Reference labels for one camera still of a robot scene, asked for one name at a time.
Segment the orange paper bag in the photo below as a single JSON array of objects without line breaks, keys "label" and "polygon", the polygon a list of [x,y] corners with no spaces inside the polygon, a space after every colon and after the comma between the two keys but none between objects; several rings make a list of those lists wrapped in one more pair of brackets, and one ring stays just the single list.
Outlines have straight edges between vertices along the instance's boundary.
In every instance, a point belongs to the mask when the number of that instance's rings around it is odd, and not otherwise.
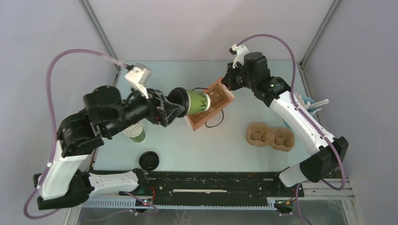
[{"label": "orange paper bag", "polygon": [[[210,107],[205,112],[199,112],[196,114],[191,114],[185,116],[185,120],[193,131],[198,130],[202,126],[207,128],[214,128],[220,125],[224,120],[223,110],[235,99],[233,93],[229,90],[227,86],[222,84],[223,77],[220,77],[216,82],[207,88],[194,88],[193,90],[201,89],[202,92],[209,95],[210,97]],[[216,115],[221,113],[222,119],[216,124],[209,126],[207,122],[214,118]]]}]

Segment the single brown pulp carrier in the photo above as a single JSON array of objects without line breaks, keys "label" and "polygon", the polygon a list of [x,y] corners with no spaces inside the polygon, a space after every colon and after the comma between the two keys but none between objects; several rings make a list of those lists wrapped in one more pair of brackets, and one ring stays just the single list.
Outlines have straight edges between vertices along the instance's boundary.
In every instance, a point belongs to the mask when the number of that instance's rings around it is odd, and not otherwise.
[{"label": "single brown pulp carrier", "polygon": [[204,93],[208,94],[211,99],[210,108],[206,112],[189,115],[192,124],[205,123],[213,118],[218,112],[219,108],[228,102],[228,97],[223,88],[219,84],[215,84],[206,90]]}]

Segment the brown pulp cup carrier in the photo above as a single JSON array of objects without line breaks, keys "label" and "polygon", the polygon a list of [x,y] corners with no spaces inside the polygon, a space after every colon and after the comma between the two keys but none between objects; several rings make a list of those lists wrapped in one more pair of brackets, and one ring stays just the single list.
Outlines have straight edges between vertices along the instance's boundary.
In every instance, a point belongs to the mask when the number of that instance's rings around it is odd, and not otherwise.
[{"label": "brown pulp cup carrier", "polygon": [[271,128],[265,123],[254,122],[247,128],[246,141],[252,146],[269,146],[275,150],[289,152],[295,145],[295,136],[290,129]]}]

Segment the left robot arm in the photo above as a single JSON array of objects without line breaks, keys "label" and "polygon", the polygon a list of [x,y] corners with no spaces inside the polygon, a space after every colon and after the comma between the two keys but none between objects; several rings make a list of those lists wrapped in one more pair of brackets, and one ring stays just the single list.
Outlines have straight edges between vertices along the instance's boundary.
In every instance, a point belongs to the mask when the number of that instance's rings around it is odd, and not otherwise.
[{"label": "left robot arm", "polygon": [[181,87],[167,96],[150,89],[149,98],[134,91],[131,99],[123,100],[113,86],[98,87],[83,100],[84,109],[66,117],[55,134],[51,166],[34,176],[35,186],[40,190],[40,210],[70,208],[92,196],[114,192],[145,194],[149,184],[142,169],[101,175],[83,172],[79,166],[104,144],[104,138],[112,139],[143,119],[166,127],[187,114],[190,101],[187,90]]}]

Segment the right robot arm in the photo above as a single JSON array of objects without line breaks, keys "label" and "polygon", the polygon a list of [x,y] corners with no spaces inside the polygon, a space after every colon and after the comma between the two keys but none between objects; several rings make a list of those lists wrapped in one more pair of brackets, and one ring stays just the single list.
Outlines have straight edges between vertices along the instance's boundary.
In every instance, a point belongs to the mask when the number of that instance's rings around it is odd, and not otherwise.
[{"label": "right robot arm", "polygon": [[290,85],[283,78],[270,74],[267,58],[262,53],[246,53],[239,61],[228,63],[221,83],[231,91],[250,89],[257,99],[289,124],[306,147],[309,158],[279,172],[273,183],[277,195],[285,196],[292,186],[305,181],[319,182],[340,166],[348,141],[343,136],[336,138],[321,127],[291,96]]}]

